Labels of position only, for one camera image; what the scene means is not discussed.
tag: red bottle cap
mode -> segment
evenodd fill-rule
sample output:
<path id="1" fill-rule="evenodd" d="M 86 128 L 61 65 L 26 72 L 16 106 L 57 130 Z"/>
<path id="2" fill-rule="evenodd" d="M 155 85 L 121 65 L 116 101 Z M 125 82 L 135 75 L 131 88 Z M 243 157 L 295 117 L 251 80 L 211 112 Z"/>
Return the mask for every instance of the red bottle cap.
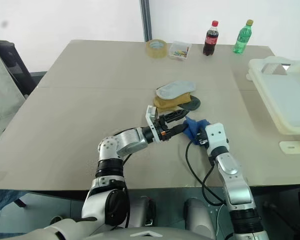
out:
<path id="1" fill-rule="evenodd" d="M 215 20 L 214 20 L 214 21 L 212 21 L 212 26 L 213 26 L 213 27 L 217 27 L 217 26 L 218 26 L 218 23 L 219 23 L 218 21 L 215 21 Z"/>

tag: white plastic tray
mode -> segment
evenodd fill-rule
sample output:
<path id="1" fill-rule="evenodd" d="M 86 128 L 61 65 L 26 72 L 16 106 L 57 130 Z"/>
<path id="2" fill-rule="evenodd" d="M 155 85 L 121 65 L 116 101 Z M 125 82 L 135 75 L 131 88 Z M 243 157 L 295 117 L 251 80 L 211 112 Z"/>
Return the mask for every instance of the white plastic tray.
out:
<path id="1" fill-rule="evenodd" d="M 286 75 L 274 74 L 281 65 L 289 66 Z M 277 56 L 252 59 L 247 79 L 254 82 L 279 132 L 300 135 L 300 61 Z"/>

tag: small clear container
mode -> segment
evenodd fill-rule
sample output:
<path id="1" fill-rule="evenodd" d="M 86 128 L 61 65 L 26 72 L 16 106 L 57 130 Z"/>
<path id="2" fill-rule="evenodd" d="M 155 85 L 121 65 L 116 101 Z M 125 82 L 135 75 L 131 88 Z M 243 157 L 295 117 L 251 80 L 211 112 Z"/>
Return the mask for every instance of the small clear container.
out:
<path id="1" fill-rule="evenodd" d="M 174 41 L 169 49 L 169 56 L 178 59 L 187 59 L 191 48 L 191 43 Z"/>

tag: red label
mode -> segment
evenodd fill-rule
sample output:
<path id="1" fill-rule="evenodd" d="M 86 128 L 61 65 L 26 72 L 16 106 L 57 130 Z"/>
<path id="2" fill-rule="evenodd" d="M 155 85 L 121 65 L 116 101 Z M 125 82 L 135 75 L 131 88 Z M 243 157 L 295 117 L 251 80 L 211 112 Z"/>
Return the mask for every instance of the red label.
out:
<path id="1" fill-rule="evenodd" d="M 211 45 L 215 45 L 215 44 L 217 44 L 217 37 L 210 37 L 210 36 L 207 36 L 206 38 L 205 38 L 205 42 L 207 43 L 207 44 L 211 44 Z"/>

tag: white wall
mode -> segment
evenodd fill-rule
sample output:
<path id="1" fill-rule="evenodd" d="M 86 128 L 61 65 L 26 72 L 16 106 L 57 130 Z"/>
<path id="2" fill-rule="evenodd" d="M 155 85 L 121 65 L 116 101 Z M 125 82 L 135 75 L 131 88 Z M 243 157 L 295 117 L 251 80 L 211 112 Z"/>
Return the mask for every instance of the white wall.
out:
<path id="1" fill-rule="evenodd" d="M 212 20 L 218 44 L 236 42 L 253 19 L 249 45 L 269 46 L 275 55 L 300 60 L 300 0 L 149 0 L 152 37 L 166 42 L 204 43 Z"/>
<path id="2" fill-rule="evenodd" d="M 0 0 L 0 40 L 30 72 L 47 71 L 72 39 L 143 42 L 139 0 Z"/>

